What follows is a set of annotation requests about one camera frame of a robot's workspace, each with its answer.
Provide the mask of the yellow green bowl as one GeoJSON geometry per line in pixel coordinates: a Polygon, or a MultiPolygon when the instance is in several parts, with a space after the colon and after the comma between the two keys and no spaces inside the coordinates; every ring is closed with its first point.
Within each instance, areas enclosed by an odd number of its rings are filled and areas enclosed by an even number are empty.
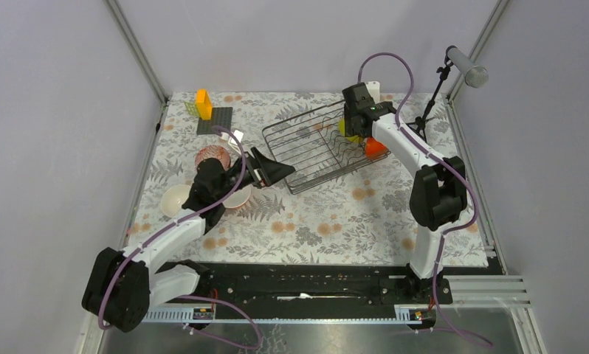
{"type": "Polygon", "coordinates": [[[361,143],[362,142],[362,137],[360,136],[349,136],[346,132],[346,127],[345,127],[345,120],[341,119],[338,122],[338,129],[339,132],[341,134],[341,136],[345,137],[349,142],[353,142],[353,143],[361,143]]]}

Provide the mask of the orange bowl front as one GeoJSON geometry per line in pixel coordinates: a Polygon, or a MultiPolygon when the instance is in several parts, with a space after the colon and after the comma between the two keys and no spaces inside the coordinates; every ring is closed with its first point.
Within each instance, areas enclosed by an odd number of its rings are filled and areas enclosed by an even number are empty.
{"type": "Polygon", "coordinates": [[[229,198],[227,198],[223,205],[227,209],[235,209],[243,206],[250,198],[252,192],[252,186],[246,186],[236,192],[234,192],[229,198]]]}

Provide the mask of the orange bowl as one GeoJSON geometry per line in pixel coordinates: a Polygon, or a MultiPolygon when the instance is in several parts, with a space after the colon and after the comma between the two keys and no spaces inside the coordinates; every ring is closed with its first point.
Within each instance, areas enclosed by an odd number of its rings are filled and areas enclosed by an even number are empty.
{"type": "Polygon", "coordinates": [[[236,192],[234,192],[229,198],[227,198],[223,205],[227,209],[235,209],[243,206],[250,198],[252,192],[252,186],[246,186],[236,192]]]}
{"type": "Polygon", "coordinates": [[[368,137],[365,141],[365,156],[367,159],[374,160],[388,153],[388,149],[373,137],[368,137]]]}

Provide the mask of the pink patterned bowl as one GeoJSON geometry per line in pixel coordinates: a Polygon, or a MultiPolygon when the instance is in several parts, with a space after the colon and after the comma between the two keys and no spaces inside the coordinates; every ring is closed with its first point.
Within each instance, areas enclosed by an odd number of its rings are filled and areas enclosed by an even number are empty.
{"type": "Polygon", "coordinates": [[[195,167],[206,159],[218,159],[225,170],[230,168],[231,158],[228,150],[219,145],[208,145],[202,148],[195,157],[195,167]]]}

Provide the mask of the beige ceramic bowl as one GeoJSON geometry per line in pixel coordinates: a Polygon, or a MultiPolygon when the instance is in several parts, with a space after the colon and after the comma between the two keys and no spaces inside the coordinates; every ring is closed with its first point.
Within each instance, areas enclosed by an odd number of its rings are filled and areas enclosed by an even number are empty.
{"type": "Polygon", "coordinates": [[[177,215],[186,202],[190,189],[191,186],[188,184],[177,184],[163,193],[159,206],[164,216],[172,218],[177,215]]]}

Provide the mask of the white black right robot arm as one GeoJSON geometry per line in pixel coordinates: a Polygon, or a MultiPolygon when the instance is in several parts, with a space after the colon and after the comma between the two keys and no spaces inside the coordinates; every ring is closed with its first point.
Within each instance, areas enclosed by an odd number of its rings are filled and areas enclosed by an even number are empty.
{"type": "Polygon", "coordinates": [[[372,138],[386,147],[413,179],[409,210],[418,224],[409,267],[416,277],[405,283],[406,297],[416,304],[434,294],[429,278],[442,269],[442,237],[462,227],[468,205],[464,161],[435,151],[412,131],[390,102],[375,102],[367,86],[357,83],[342,91],[347,136],[372,138]]]}

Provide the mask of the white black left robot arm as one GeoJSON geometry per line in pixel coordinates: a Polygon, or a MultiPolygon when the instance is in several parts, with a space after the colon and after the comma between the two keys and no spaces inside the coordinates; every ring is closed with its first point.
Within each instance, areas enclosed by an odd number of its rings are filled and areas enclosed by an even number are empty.
{"type": "Polygon", "coordinates": [[[81,306],[97,316],[103,329],[127,333],[154,306],[185,295],[200,303],[210,295],[208,280],[194,265],[162,267],[181,247],[213,229],[233,193],[248,186],[269,187],[291,174],[295,167],[269,159],[257,148],[244,153],[230,169],[216,158],[199,163],[197,174],[173,221],[147,240],[122,250],[106,248],[95,258],[81,306]]]}

